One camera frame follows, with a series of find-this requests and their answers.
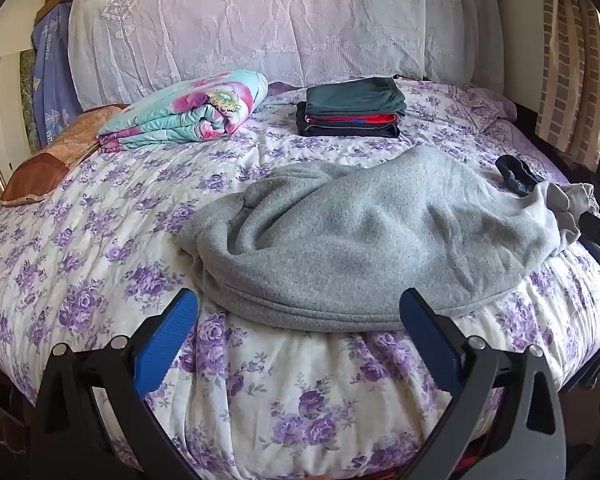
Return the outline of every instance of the folded red garment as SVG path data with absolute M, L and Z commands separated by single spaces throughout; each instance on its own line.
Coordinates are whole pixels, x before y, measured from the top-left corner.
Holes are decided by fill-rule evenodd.
M 396 114 L 378 114 L 378 115 L 360 115 L 360 116 L 351 116 L 351 117 L 307 117 L 306 121 L 308 123 L 311 122 L 322 122 L 322 121 L 337 121 L 344 123 L 368 123 L 368 124 L 385 124 L 392 123 L 397 120 L 398 116 Z

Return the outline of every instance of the floral bed sheet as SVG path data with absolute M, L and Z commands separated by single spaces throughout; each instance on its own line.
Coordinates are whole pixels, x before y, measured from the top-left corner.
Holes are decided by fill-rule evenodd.
M 35 402 L 52 346 L 98 348 L 130 335 L 177 291 L 194 288 L 174 235 L 197 208 L 288 162 L 372 166 L 431 144 L 503 187 L 494 162 L 526 160 L 564 177 L 512 124 L 511 103 L 475 88 L 400 81 L 399 139 L 304 138 L 294 103 L 267 98 L 231 137 L 97 153 L 46 202 L 0 209 L 0 368 Z M 440 419 L 436 389 L 404 332 L 282 330 L 201 298 L 200 320 L 146 402 L 203 478 L 346 478 L 407 462 Z M 600 267 L 580 245 L 547 261 L 506 299 L 455 319 L 494 348 L 540 345 L 557 384 L 600 346 Z M 135 459 L 97 391 L 120 457 Z M 485 431 L 496 399 L 476 435 Z

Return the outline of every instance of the folded green garment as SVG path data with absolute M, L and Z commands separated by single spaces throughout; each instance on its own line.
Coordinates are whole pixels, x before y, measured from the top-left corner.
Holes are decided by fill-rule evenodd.
M 314 86 L 306 91 L 308 117 L 404 115 L 405 109 L 404 95 L 389 77 Z

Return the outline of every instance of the blue patterned fabric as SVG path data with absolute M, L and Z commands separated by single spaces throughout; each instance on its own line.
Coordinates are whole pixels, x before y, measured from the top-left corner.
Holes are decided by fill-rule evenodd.
M 71 2 L 57 4 L 33 29 L 33 114 L 44 148 L 82 113 L 69 69 Z

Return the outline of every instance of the gray fleece garment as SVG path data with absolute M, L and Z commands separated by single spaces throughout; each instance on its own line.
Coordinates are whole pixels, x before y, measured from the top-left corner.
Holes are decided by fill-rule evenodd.
M 373 168 L 274 170 L 201 208 L 178 234 L 196 285 L 230 312 L 315 332 L 402 328 L 400 294 L 470 313 L 574 243 L 592 187 L 541 182 L 524 198 L 419 146 Z

